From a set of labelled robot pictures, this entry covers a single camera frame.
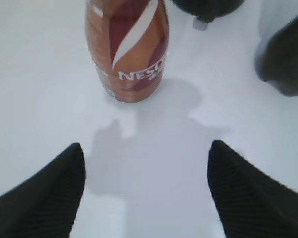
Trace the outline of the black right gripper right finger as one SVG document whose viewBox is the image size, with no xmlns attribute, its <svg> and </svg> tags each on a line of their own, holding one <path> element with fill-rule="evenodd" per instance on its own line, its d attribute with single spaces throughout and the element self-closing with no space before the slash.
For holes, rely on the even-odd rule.
<svg viewBox="0 0 298 238">
<path fill-rule="evenodd" d="M 298 238 L 298 193 L 221 140 L 209 149 L 207 181 L 227 238 Z"/>
</svg>

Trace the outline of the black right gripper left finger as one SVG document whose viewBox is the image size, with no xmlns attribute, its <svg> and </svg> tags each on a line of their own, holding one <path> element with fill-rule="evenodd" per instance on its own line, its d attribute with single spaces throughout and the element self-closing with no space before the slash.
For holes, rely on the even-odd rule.
<svg viewBox="0 0 298 238">
<path fill-rule="evenodd" d="M 86 182 L 73 143 L 32 177 L 0 196 L 0 238 L 68 238 Z"/>
</svg>

